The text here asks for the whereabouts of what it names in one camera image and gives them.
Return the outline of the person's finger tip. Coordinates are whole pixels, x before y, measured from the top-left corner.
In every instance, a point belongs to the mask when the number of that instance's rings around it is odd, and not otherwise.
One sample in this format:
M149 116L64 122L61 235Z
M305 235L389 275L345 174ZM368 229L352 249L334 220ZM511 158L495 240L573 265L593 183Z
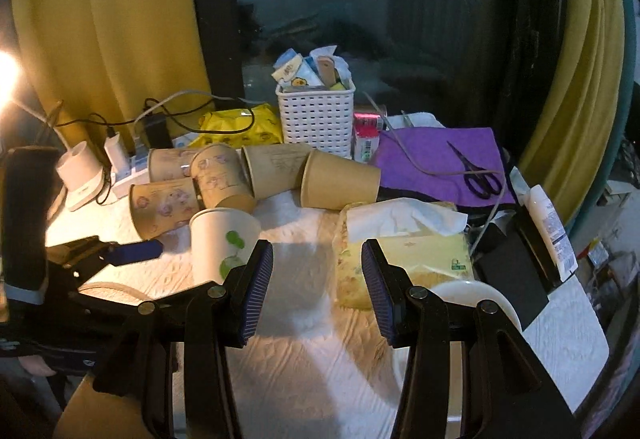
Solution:
M32 376L51 377L55 375L55 370L49 367L41 355L24 355L24 357L18 358L18 362Z

